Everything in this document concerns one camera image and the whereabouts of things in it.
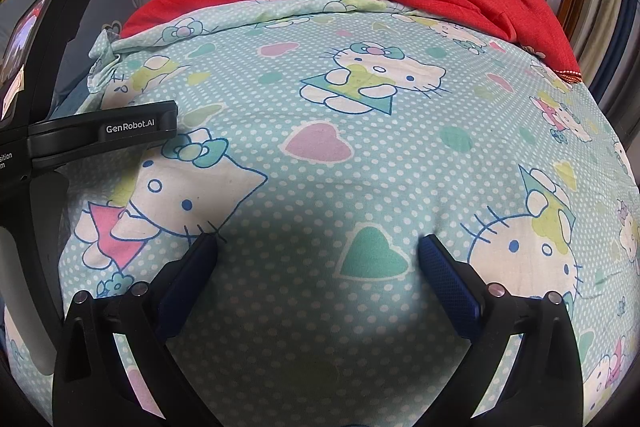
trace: polka dot fabric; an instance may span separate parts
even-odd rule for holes
[[[180,129],[68,166],[65,306],[151,280],[198,230],[217,233],[218,265],[168,347],[225,426],[413,425],[468,349],[418,269],[428,233],[512,293],[562,289],[585,422],[615,390],[637,350],[640,199],[582,84],[379,0],[238,3],[109,40],[85,109],[173,99]],[[222,179],[232,190],[209,198]],[[148,233],[127,253],[132,219]],[[50,378],[8,336],[16,380],[50,418]]]

